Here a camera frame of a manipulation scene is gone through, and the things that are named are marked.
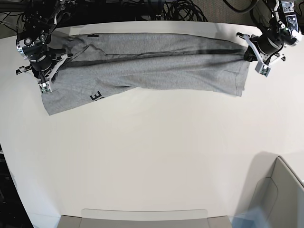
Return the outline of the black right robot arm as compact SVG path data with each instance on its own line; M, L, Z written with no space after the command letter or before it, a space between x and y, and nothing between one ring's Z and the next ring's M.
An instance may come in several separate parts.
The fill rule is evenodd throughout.
M68 20L77 6L76 0L32 0L22 14L23 32L17 34L16 48L30 68L44 72L55 65L63 48L50 48L51 34L62 20Z

